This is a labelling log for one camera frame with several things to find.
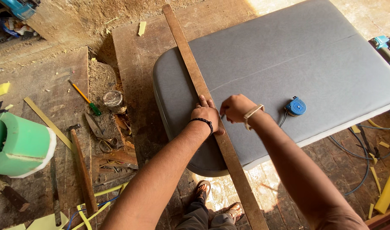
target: dark trousers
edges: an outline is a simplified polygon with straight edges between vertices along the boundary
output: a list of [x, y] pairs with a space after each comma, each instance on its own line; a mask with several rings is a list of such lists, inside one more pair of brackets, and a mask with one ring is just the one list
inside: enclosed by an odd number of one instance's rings
[[[213, 218], [211, 228], [209, 229], [236, 230], [236, 227], [233, 224], [232, 216], [222, 213]], [[186, 215], [182, 217], [180, 224], [175, 230], [208, 230], [208, 209], [201, 198], [189, 205]]]

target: hand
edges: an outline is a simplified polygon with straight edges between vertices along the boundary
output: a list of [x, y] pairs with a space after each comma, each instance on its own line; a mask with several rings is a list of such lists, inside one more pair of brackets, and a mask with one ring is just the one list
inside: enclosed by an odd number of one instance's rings
[[243, 123], [243, 116], [255, 106], [256, 104], [243, 94], [232, 95], [222, 102], [220, 114], [226, 114], [226, 120], [232, 124]]
[[204, 118], [205, 120], [212, 122], [213, 132], [216, 132], [217, 134], [224, 134], [225, 130], [218, 126], [219, 113], [213, 104], [213, 101], [209, 99], [208, 102], [206, 102], [203, 95], [199, 97], [199, 100], [201, 103], [196, 104], [195, 109], [192, 111], [191, 119]]

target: person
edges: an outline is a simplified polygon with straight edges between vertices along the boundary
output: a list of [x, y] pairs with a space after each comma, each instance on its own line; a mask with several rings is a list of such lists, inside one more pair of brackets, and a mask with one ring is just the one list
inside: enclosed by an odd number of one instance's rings
[[[147, 163], [130, 181], [109, 211], [102, 230], [148, 229], [157, 222], [170, 200], [177, 183], [199, 146], [208, 138], [212, 123], [218, 135], [218, 111], [212, 100], [200, 96], [200, 103], [191, 114], [191, 122]], [[244, 122], [244, 115], [256, 104], [242, 94], [232, 95], [220, 108], [232, 124]], [[266, 147], [279, 177], [304, 214], [311, 229], [316, 230], [368, 230], [344, 197], [321, 169], [278, 126], [269, 114], [258, 110], [248, 119]], [[189, 205], [186, 215], [176, 229], [208, 229], [208, 210], [205, 201], [211, 191], [207, 181], [196, 189], [196, 199]], [[235, 230], [234, 223], [243, 215], [240, 203], [228, 212], [216, 215], [211, 222], [214, 230]]]

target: man's right hand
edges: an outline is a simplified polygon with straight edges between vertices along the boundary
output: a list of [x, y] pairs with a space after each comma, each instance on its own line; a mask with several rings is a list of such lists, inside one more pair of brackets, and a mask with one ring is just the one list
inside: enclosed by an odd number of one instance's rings
[[222, 102], [219, 113], [221, 116], [226, 114], [227, 121], [232, 124], [243, 123], [243, 116], [255, 106], [256, 104], [243, 94], [232, 95]]

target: screwdriver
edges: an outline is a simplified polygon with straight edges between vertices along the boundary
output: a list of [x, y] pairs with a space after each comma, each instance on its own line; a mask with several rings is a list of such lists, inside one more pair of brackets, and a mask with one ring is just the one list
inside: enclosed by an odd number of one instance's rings
[[69, 82], [72, 84], [72, 86], [81, 94], [81, 96], [87, 101], [87, 103], [89, 103], [90, 107], [92, 108], [92, 110], [94, 111], [94, 113], [97, 115], [97, 116], [100, 116], [101, 115], [101, 112], [100, 110], [93, 104], [93, 102], [91, 102], [89, 99], [87, 99], [86, 96], [84, 96], [84, 94], [80, 91], [79, 88], [77, 88], [77, 86], [72, 82], [70, 81], [69, 79]]

